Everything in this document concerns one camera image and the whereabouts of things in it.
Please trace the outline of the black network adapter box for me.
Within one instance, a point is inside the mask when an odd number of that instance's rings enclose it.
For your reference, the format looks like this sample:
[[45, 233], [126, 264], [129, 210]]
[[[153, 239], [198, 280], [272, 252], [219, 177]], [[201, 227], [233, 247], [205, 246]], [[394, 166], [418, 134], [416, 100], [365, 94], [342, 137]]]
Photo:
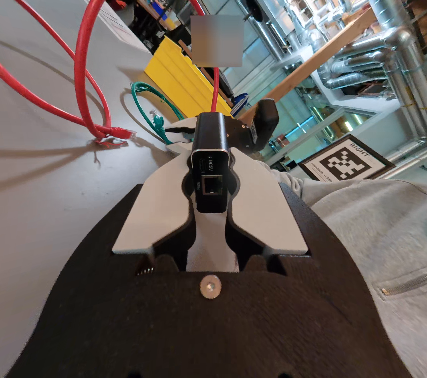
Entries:
[[226, 211], [230, 161], [224, 115], [219, 112], [199, 114], [190, 155], [198, 212], [219, 214]]

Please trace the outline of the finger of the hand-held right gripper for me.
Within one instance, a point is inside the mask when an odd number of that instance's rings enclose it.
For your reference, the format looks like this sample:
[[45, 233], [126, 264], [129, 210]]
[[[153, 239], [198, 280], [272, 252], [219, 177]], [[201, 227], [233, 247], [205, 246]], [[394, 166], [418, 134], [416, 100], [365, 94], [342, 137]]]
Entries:
[[165, 126], [165, 131], [195, 131], [197, 117], [179, 120]]
[[166, 133], [166, 136], [170, 141], [170, 143], [165, 146], [168, 151], [175, 155], [192, 151], [194, 133]]

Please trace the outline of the red twist tie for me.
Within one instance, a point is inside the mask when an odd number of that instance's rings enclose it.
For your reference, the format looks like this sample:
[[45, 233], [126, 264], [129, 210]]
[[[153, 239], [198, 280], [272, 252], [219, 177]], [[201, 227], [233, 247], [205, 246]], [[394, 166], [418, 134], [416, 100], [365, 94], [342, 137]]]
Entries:
[[93, 143], [102, 149], [119, 149], [125, 146], [128, 146], [129, 143], [127, 141], [123, 140], [117, 140], [117, 139], [107, 139], [107, 140], [101, 140], [101, 139], [95, 139]]

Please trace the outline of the grey desk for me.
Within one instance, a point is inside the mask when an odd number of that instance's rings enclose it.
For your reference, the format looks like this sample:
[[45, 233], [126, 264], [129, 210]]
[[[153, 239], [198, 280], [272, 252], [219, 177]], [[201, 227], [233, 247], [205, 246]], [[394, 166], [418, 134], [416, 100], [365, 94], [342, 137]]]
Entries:
[[[75, 50], [83, 0], [25, 0]], [[13, 0], [1, 0], [1, 65], [46, 102], [79, 116], [73, 61]], [[61, 269], [82, 239], [136, 184], [172, 159], [143, 129], [130, 94], [146, 49], [97, 19], [87, 68], [107, 99], [112, 126], [135, 138], [117, 149], [23, 98], [1, 80], [1, 377], [23, 350]]]

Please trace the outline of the silver ventilation ducts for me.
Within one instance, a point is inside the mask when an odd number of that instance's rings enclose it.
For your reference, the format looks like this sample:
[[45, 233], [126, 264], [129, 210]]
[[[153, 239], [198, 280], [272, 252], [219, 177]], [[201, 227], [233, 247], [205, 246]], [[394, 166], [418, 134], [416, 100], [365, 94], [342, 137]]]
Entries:
[[318, 69], [329, 90], [385, 75], [415, 136], [426, 137], [424, 55], [402, 0], [368, 0], [382, 30], [341, 48]]

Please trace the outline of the wooden ceiling beam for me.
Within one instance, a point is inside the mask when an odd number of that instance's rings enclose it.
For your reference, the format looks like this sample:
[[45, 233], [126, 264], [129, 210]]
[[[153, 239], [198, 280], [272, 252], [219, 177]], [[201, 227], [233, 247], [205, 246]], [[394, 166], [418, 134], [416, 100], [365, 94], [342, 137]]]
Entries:
[[349, 23], [342, 31], [328, 41], [328, 43], [323, 45], [317, 52], [307, 59], [307, 61], [305, 61], [300, 67], [274, 87], [263, 97], [263, 99], [272, 99], [275, 102], [278, 102], [314, 71], [316, 71], [321, 65], [336, 55], [339, 50], [354, 41], [357, 36], [362, 34], [365, 29], [369, 28], [371, 24], [376, 21], [377, 18], [372, 8], [366, 9], [365, 12]]

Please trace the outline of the yellow plastic bin stack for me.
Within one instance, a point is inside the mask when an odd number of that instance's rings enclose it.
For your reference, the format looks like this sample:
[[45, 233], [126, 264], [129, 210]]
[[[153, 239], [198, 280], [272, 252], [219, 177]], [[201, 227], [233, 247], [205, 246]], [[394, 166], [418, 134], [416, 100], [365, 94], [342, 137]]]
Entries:
[[163, 38], [145, 73], [186, 118], [211, 111], [211, 82], [169, 38]]

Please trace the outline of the black round lamp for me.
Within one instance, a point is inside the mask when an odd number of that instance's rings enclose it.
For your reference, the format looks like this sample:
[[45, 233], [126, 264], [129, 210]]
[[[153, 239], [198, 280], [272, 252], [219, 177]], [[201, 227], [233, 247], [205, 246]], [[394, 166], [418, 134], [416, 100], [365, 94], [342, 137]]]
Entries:
[[253, 18], [256, 22], [262, 23], [264, 20], [263, 12], [256, 0], [244, 0], [244, 2], [248, 12], [243, 18], [243, 21], [247, 21], [249, 18]]

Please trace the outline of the white paper sheet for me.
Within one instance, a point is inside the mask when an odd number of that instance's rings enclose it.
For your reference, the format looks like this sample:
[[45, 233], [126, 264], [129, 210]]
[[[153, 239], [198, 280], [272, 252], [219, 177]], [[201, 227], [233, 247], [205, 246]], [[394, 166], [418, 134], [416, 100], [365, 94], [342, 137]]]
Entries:
[[97, 18], [123, 43], [138, 50], [150, 52], [107, 3], [104, 3], [100, 8]]

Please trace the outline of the person's right forearm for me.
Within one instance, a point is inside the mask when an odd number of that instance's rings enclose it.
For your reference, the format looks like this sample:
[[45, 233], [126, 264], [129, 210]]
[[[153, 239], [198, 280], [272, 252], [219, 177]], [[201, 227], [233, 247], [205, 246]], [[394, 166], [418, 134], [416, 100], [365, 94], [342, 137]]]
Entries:
[[264, 168], [280, 183], [285, 183], [320, 218], [397, 220], [420, 215], [426, 218], [426, 187], [401, 180], [347, 180], [319, 182], [299, 179], [288, 172]]

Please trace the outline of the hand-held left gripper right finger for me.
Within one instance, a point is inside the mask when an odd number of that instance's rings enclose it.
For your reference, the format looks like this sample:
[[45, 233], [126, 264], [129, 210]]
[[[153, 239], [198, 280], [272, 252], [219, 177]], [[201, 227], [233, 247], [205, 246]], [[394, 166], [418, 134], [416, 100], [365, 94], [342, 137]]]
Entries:
[[237, 148], [230, 150], [233, 190], [226, 216], [226, 242], [239, 271], [249, 259], [275, 255], [304, 256], [309, 247], [279, 182], [259, 162]]

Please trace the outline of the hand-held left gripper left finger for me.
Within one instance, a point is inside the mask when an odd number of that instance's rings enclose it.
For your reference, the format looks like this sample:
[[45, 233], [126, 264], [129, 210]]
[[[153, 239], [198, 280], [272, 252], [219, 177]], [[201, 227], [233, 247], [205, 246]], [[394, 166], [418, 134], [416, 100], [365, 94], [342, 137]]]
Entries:
[[186, 271], [195, 242], [190, 152], [181, 153], [143, 184], [112, 247], [114, 254], [145, 254], [150, 262], [171, 256]]

